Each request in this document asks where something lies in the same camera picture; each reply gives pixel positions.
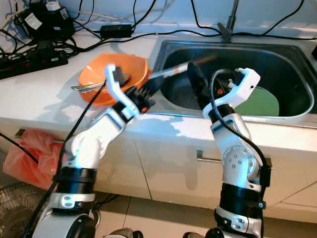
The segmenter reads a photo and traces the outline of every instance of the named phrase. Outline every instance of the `faucet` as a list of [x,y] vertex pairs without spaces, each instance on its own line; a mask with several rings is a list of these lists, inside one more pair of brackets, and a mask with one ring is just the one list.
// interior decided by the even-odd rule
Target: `faucet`
[[234,23],[236,21],[236,12],[238,8],[239,0],[234,0],[231,15],[228,18],[227,27],[224,27],[222,23],[218,23],[218,28],[221,32],[221,41],[224,43],[231,42],[232,31]]

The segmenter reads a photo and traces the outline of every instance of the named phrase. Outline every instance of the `red plastic bag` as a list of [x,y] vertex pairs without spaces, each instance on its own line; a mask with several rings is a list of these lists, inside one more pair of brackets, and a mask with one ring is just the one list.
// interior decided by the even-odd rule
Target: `red plastic bag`
[[54,143],[55,138],[38,130],[23,132],[20,145],[37,160],[36,164],[26,153],[11,146],[3,164],[3,172],[34,186],[48,189],[56,173],[59,152],[62,145]]

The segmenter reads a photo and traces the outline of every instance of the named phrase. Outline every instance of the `stainless steel sink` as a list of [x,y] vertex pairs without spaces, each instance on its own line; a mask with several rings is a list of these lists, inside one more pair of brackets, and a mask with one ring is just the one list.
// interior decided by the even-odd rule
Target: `stainless steel sink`
[[[317,73],[297,46],[164,41],[154,71],[210,54],[219,59],[202,67],[206,75],[220,68],[252,68],[261,76],[258,86],[278,99],[278,117],[245,116],[245,120],[317,126]],[[158,105],[151,113],[202,116],[186,73],[169,78],[156,98]]]

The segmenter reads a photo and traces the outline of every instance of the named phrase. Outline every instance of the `white cabinet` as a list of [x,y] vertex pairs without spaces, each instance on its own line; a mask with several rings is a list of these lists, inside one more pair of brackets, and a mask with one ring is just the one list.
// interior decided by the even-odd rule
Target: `white cabinet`
[[317,182],[286,198],[283,203],[317,208]]
[[98,169],[95,190],[151,198],[134,140],[119,136],[109,145]]
[[[206,148],[144,140],[138,140],[136,144],[154,200],[209,208],[218,205],[222,185],[221,163],[197,159],[197,150],[202,150],[203,157],[219,160],[214,142]],[[273,147],[261,149],[273,164],[271,186],[266,189],[264,198],[268,207],[317,180],[315,153]],[[298,199],[315,203],[317,190],[311,192],[315,196],[305,195]]]
[[[268,206],[277,204],[317,180],[317,156],[314,152],[280,148],[261,148],[272,159],[271,185],[264,200]],[[312,201],[314,197],[302,197]]]
[[136,144],[153,200],[205,208],[219,204],[222,165],[197,160],[201,150],[204,157],[220,161],[215,147],[143,140]]

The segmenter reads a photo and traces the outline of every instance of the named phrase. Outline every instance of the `white countertop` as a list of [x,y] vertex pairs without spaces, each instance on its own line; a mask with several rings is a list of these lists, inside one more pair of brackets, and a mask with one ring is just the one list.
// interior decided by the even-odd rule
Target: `white countertop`
[[[80,33],[76,36],[79,46],[85,47],[97,39]],[[190,35],[152,36],[139,38],[127,43],[112,43],[81,53],[69,60],[69,64],[25,75],[0,80],[0,123],[20,127],[70,131],[86,103],[78,92],[70,89],[77,85],[82,69],[94,58],[104,53],[130,54],[148,59],[153,68],[160,44],[163,40],[192,40],[219,42],[219,38],[204,38]],[[317,69],[317,62],[311,56],[316,42],[290,41],[278,39],[234,38],[234,42],[290,44],[298,45]],[[91,116],[100,111],[92,107],[81,124],[83,128]],[[175,136],[186,143],[210,143],[211,122],[207,119],[184,118],[145,114],[140,120],[128,126],[124,135],[132,138],[159,139],[173,141]],[[252,138],[259,146],[282,147],[296,150],[316,151],[313,138],[317,130],[259,123],[247,123]]]

